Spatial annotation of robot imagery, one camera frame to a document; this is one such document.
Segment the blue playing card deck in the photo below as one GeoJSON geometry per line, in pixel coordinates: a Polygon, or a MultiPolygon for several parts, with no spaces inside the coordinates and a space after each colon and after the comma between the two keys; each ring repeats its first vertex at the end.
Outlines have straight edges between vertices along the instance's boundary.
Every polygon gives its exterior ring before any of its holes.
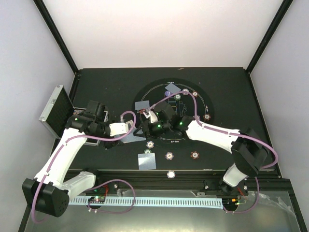
{"type": "Polygon", "coordinates": [[[132,132],[127,135],[126,137],[122,138],[120,141],[124,144],[127,143],[133,143],[133,142],[140,142],[140,141],[145,141],[146,138],[144,137],[139,137],[140,134],[138,134],[138,136],[135,136],[132,132]]]}

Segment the blue poker chip stack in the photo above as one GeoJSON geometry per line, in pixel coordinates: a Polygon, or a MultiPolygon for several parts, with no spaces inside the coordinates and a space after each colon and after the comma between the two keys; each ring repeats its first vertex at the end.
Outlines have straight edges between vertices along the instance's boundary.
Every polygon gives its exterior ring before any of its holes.
{"type": "Polygon", "coordinates": [[[174,155],[172,152],[167,152],[166,155],[165,155],[165,158],[167,160],[172,160],[174,158],[174,155]]]}

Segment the purple round blind button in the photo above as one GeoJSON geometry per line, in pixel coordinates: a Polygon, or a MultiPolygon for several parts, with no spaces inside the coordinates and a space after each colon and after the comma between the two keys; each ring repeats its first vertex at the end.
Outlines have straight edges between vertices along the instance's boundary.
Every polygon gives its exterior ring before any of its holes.
{"type": "Polygon", "coordinates": [[[168,91],[168,90],[165,91],[165,96],[166,96],[166,97],[168,97],[168,96],[170,96],[170,95],[171,95],[171,92],[170,92],[170,91],[168,91]]]}

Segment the dealt blue card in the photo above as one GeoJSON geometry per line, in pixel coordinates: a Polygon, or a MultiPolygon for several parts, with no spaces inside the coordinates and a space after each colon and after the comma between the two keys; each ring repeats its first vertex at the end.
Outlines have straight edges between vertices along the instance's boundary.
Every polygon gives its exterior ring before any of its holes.
{"type": "Polygon", "coordinates": [[[177,93],[177,92],[180,92],[181,89],[179,87],[177,87],[175,84],[173,83],[170,83],[168,84],[167,86],[165,86],[165,90],[167,91],[170,91],[172,94],[173,93],[177,93]]]}
{"type": "Polygon", "coordinates": [[[138,154],[138,166],[139,170],[155,170],[156,169],[156,160],[155,153],[143,153],[138,154]]]}
{"type": "Polygon", "coordinates": [[[149,101],[137,101],[135,102],[135,110],[144,110],[148,109],[150,107],[150,102],[149,101]]]}

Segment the green poker chip stack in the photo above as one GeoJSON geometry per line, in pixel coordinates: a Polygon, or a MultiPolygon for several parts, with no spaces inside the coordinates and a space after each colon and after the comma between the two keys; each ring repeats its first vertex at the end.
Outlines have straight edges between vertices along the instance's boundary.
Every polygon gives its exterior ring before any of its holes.
{"type": "Polygon", "coordinates": [[[144,153],[145,154],[149,154],[149,153],[151,153],[152,151],[150,150],[150,149],[146,149],[146,150],[144,150],[144,153]]]}

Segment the dealt blue card top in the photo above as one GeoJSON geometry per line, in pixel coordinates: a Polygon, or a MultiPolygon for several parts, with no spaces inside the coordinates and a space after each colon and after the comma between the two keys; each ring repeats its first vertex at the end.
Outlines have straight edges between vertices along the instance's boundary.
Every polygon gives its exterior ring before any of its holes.
{"type": "Polygon", "coordinates": [[[181,89],[179,87],[177,87],[175,84],[173,83],[170,83],[168,84],[167,86],[165,86],[165,90],[167,91],[170,91],[172,94],[173,93],[177,93],[177,92],[180,92],[181,89]]]}

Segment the red chip mat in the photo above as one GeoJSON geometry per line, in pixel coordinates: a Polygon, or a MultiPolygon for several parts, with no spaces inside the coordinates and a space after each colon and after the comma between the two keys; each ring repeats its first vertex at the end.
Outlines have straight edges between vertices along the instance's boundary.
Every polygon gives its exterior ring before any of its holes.
{"type": "Polygon", "coordinates": [[[193,91],[192,94],[193,94],[193,96],[194,96],[195,98],[198,97],[198,92],[197,92],[197,91],[193,91]]]}
{"type": "Polygon", "coordinates": [[[210,114],[205,114],[205,115],[203,116],[203,120],[204,120],[204,121],[210,121],[210,119],[211,119],[210,114]]]}

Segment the red poker chip stack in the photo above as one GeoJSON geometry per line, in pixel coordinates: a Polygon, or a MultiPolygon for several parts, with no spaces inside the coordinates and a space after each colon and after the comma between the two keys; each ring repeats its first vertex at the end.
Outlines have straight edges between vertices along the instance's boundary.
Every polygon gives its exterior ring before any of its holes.
{"type": "Polygon", "coordinates": [[[196,151],[193,151],[193,152],[191,152],[190,157],[191,157],[192,159],[196,160],[196,159],[199,158],[199,153],[196,152],[196,151]]]}

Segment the red chip mat top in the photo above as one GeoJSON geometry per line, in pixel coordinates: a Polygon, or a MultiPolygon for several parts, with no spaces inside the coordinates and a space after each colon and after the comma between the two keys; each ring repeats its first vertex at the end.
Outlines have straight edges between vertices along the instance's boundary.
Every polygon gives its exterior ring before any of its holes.
{"type": "Polygon", "coordinates": [[[198,97],[198,92],[197,92],[197,91],[193,91],[192,94],[193,94],[193,96],[194,96],[195,98],[198,97]]]}

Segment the white chip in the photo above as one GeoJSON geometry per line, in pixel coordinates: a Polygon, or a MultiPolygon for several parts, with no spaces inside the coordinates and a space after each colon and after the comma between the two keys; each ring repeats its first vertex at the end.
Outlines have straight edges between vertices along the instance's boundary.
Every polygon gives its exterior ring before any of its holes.
{"type": "Polygon", "coordinates": [[[175,176],[176,176],[176,174],[175,174],[174,171],[169,170],[169,171],[167,172],[167,177],[168,177],[168,178],[174,178],[175,176]]]}

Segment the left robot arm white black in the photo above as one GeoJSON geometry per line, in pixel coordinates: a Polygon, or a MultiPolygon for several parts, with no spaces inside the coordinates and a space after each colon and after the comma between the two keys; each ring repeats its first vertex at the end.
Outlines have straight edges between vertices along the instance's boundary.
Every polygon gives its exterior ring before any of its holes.
{"type": "Polygon", "coordinates": [[[100,192],[104,182],[92,172],[82,171],[68,181],[64,180],[65,175],[88,139],[115,142],[127,132],[124,117],[120,117],[120,122],[110,123],[108,110],[98,101],[90,101],[84,111],[72,115],[47,163],[33,179],[27,178],[22,184],[27,204],[31,206],[31,216],[35,217],[35,211],[39,211],[59,217],[69,201],[85,190],[100,192]]]}

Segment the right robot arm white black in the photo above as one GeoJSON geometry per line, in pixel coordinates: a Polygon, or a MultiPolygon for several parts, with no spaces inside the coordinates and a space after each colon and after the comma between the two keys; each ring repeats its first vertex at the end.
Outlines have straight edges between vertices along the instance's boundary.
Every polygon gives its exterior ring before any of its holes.
{"type": "Polygon", "coordinates": [[[268,156],[268,149],[256,138],[255,131],[230,130],[201,122],[196,116],[181,116],[167,102],[153,109],[139,111],[145,120],[137,127],[141,137],[159,138],[168,131],[192,140],[219,147],[233,156],[233,164],[225,171],[216,190],[230,195],[247,177],[256,177],[268,156]]]}

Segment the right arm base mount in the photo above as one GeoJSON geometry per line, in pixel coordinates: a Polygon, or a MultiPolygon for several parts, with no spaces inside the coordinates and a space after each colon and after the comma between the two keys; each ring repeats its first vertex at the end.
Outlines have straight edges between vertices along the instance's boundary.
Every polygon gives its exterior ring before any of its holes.
{"type": "Polygon", "coordinates": [[[234,212],[248,201],[249,194],[245,180],[242,180],[236,187],[229,186],[219,178],[208,178],[203,183],[205,194],[221,198],[223,207],[227,211],[234,212]]]}

